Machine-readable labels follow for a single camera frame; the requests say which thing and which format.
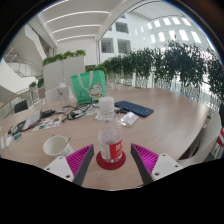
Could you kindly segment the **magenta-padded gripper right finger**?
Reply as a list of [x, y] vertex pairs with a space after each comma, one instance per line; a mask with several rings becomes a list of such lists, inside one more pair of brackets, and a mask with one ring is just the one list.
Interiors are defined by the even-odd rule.
[[156, 154], [134, 143], [131, 144], [131, 155], [135, 160], [144, 185], [182, 169], [182, 166], [168, 154]]

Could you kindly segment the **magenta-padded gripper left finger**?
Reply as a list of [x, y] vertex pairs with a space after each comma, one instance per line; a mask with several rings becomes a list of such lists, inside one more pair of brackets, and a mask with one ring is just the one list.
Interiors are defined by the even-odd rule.
[[93, 155], [94, 146], [90, 144], [67, 157], [58, 156], [44, 170], [81, 186]]

